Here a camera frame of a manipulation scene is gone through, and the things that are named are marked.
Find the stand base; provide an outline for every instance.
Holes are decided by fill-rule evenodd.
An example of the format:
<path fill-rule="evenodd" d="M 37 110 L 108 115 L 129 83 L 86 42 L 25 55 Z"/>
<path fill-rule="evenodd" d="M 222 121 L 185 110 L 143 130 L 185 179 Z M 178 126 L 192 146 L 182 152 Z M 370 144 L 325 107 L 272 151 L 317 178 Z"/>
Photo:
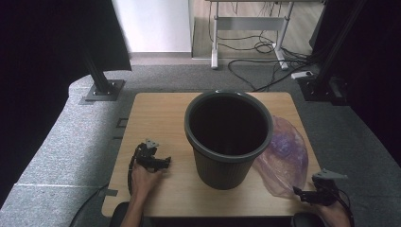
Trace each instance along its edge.
<path fill-rule="evenodd" d="M 94 101 L 116 101 L 121 89 L 124 87 L 123 79 L 108 79 L 109 91 L 99 92 L 95 85 L 92 85 L 88 95 L 84 98 L 86 102 Z"/>
<path fill-rule="evenodd" d="M 305 101 L 331 102 L 333 105 L 346 106 L 345 83 L 342 79 L 331 78 L 327 89 L 322 92 L 316 90 L 315 79 L 297 79 Z"/>

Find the power strip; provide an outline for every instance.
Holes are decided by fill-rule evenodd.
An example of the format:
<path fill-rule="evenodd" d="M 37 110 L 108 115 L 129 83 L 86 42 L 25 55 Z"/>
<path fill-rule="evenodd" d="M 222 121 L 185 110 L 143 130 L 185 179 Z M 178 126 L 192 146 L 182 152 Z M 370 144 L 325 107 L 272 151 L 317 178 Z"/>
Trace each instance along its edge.
<path fill-rule="evenodd" d="M 299 72 L 299 73 L 293 73 L 291 74 L 292 79 L 298 79 L 298 78 L 306 78 L 312 76 L 312 72 L 310 71 L 304 71 L 304 72 Z"/>

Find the wooden table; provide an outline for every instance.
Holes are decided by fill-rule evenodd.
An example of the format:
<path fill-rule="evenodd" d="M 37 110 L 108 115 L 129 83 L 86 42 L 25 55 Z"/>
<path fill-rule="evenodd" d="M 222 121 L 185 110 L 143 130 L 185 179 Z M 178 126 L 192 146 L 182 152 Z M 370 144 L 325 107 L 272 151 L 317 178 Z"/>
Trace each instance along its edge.
<path fill-rule="evenodd" d="M 115 162 L 102 213 L 106 217 L 114 208 L 130 199 L 127 172 L 135 148 L 146 138 L 160 144 L 156 158 L 172 157 L 168 172 L 149 195 L 144 215 L 148 217 L 257 217 L 291 216 L 308 209 L 296 200 L 272 196 L 257 171 L 251 167 L 244 182 L 231 190 L 216 190 L 198 176 L 192 147 L 185 137 L 183 117 L 189 102 L 199 93 L 138 94 Z M 281 116 L 304 137 L 309 156 L 305 189 L 312 190 L 311 176 L 321 169 L 310 146 L 292 98 L 287 93 L 250 93 L 266 105 L 271 114 Z"/>

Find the white desk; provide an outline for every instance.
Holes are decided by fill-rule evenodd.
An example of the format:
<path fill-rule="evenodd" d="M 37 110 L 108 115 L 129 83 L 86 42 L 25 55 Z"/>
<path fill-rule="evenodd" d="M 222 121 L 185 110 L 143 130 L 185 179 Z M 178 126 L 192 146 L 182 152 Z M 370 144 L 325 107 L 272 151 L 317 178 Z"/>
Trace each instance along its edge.
<path fill-rule="evenodd" d="M 287 26 L 289 23 L 290 15 L 294 2 L 317 2 L 318 0 L 280 0 L 277 2 L 289 2 L 287 13 L 285 17 L 219 17 L 218 16 L 218 3 L 219 2 L 233 2 L 230 0 L 206 0 L 209 2 L 216 2 L 215 12 L 215 28 L 213 33 L 212 44 L 212 68 L 218 69 L 218 31 L 219 30 L 276 30 L 279 31 L 277 44 L 273 44 L 274 52 L 277 60 L 280 61 L 281 68 L 287 70 L 288 66 L 285 62 L 281 45 L 286 35 Z M 262 0 L 239 0 L 235 2 L 266 2 Z"/>

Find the white wall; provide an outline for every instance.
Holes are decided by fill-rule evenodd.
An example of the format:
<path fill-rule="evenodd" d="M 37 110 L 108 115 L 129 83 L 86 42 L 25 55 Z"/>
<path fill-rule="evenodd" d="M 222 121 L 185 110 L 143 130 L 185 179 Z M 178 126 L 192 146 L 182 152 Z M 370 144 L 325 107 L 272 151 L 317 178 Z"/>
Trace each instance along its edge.
<path fill-rule="evenodd" d="M 128 51 L 191 52 L 188 1 L 113 0 Z"/>

